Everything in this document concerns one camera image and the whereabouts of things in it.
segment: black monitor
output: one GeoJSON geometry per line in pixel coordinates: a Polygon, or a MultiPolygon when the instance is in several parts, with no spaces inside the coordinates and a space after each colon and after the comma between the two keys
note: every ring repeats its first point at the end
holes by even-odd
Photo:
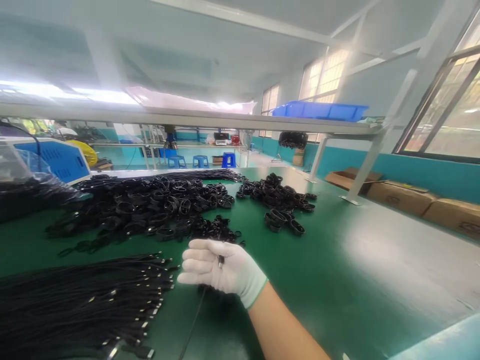
{"type": "Polygon", "coordinates": [[[230,138],[230,134],[227,132],[214,132],[213,137],[215,140],[228,140],[230,138]]]}

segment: gloved hand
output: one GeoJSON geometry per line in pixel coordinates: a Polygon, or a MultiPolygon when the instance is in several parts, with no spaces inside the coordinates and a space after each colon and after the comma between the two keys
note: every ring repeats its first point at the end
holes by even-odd
{"type": "Polygon", "coordinates": [[[252,257],[238,245],[216,240],[190,241],[183,252],[183,271],[178,282],[207,284],[224,293],[238,294],[246,309],[262,292],[268,279],[252,257]],[[225,258],[219,267],[219,256],[225,258]]]}

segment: cardboard box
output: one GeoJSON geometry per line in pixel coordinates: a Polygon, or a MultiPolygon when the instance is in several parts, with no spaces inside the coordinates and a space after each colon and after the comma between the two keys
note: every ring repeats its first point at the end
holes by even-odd
{"type": "Polygon", "coordinates": [[[390,180],[372,184],[366,196],[418,217],[438,199],[438,196],[425,188],[390,180]]]}
{"type": "Polygon", "coordinates": [[[441,198],[430,205],[422,218],[480,240],[480,205],[478,204],[441,198]]]}
{"type": "MultiPolygon", "coordinates": [[[[357,167],[348,167],[343,171],[332,171],[325,177],[325,181],[344,190],[350,190],[358,172],[359,169],[357,167]]],[[[366,194],[370,185],[377,182],[381,177],[382,174],[380,172],[368,173],[368,176],[360,189],[360,194],[366,194]]]]}
{"type": "Polygon", "coordinates": [[[222,166],[222,161],[224,160],[223,155],[212,156],[211,157],[211,164],[214,166],[222,166]]]}
{"type": "Polygon", "coordinates": [[[304,154],[305,149],[296,149],[295,154],[293,155],[292,165],[302,167],[304,165],[304,154]]]}

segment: blue stool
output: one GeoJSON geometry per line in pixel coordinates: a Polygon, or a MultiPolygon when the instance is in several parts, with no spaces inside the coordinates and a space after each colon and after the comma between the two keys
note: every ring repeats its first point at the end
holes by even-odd
{"type": "Polygon", "coordinates": [[[193,167],[194,168],[199,168],[199,169],[206,169],[209,168],[209,157],[206,155],[195,155],[193,157],[193,167]]]}
{"type": "Polygon", "coordinates": [[[237,164],[235,162],[235,153],[234,152],[224,152],[223,160],[221,162],[222,168],[236,168],[237,164]]]}
{"type": "Polygon", "coordinates": [[[168,158],[168,167],[170,169],[186,168],[187,163],[185,162],[185,157],[183,157],[182,155],[170,156],[168,158]]]}

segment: window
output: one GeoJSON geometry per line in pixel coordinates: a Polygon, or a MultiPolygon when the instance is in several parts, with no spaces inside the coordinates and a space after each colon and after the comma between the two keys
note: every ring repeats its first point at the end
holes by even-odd
{"type": "Polygon", "coordinates": [[[261,138],[271,138],[272,137],[272,131],[260,130],[258,136],[260,136],[261,138]]]}
{"type": "MultiPolygon", "coordinates": [[[[277,100],[279,98],[280,84],[273,85],[263,92],[263,100],[261,102],[261,114],[272,116],[272,110],[277,107],[277,100]]],[[[272,132],[260,130],[259,136],[261,138],[271,138],[272,132]]]]}
{"type": "Polygon", "coordinates": [[[299,100],[333,103],[349,52],[338,50],[308,64],[303,70],[299,100]]]}
{"type": "Polygon", "coordinates": [[[480,164],[478,14],[440,68],[395,152],[480,164]]]}

